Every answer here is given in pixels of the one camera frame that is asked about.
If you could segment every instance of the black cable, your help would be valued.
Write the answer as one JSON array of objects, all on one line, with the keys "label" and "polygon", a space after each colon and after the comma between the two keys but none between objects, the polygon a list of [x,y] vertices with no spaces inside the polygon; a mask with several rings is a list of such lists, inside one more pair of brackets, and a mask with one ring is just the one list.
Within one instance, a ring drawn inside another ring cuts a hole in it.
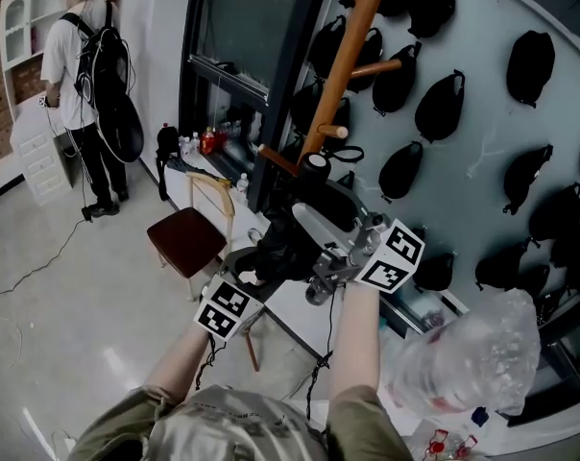
[{"label": "black cable", "polygon": [[66,242],[63,243],[63,246],[60,248],[60,250],[58,251],[58,253],[53,256],[45,265],[36,268],[35,270],[32,270],[29,274],[21,277],[21,279],[19,279],[19,281],[9,290],[4,290],[2,292],[0,292],[0,296],[3,294],[10,294],[15,288],[17,288],[17,286],[19,285],[19,283],[21,283],[24,279],[26,279],[27,277],[30,277],[31,275],[33,275],[36,272],[39,272],[40,270],[44,270],[45,268],[47,268],[51,263],[53,263],[56,259],[58,259],[61,255],[61,252],[63,251],[63,249],[68,245],[68,241],[70,241],[70,238],[74,235],[74,233],[77,231],[77,227],[82,224],[83,222],[86,222],[86,220],[80,220],[79,222],[77,222],[77,224],[75,225],[75,228],[72,230],[72,232],[70,232],[70,235],[68,236],[68,238],[66,239]]},{"label": "black cable", "polygon": [[211,352],[209,352],[209,355],[206,357],[205,363],[201,366],[198,373],[196,374],[196,391],[199,391],[201,389],[201,377],[203,375],[203,371],[205,370],[205,368],[207,366],[213,367],[213,361],[215,360],[215,354],[217,352],[219,352],[220,350],[225,349],[228,342],[224,344],[224,347],[220,347],[219,349],[216,349],[215,348],[215,339],[213,338],[213,335],[210,333],[209,334],[209,344],[211,346]]},{"label": "black cable", "polygon": [[307,420],[311,420],[311,393],[313,391],[314,386],[316,385],[316,381],[318,380],[318,373],[320,369],[326,367],[330,369],[330,365],[328,364],[328,360],[332,357],[333,350],[330,349],[330,337],[332,336],[332,308],[335,304],[335,293],[332,293],[330,297],[330,311],[328,312],[328,340],[326,340],[326,355],[320,358],[316,362],[316,367],[313,368],[311,371],[311,384],[309,385],[309,389],[307,390]]}]

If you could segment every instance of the white wall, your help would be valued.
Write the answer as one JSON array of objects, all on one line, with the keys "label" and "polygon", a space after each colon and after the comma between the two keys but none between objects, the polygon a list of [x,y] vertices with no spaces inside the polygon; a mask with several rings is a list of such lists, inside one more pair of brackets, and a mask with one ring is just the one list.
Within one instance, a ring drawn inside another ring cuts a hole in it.
[{"label": "white wall", "polygon": [[157,132],[178,126],[181,52],[188,0],[120,0],[121,34],[136,70],[132,98],[145,130],[142,159],[156,171]]}]

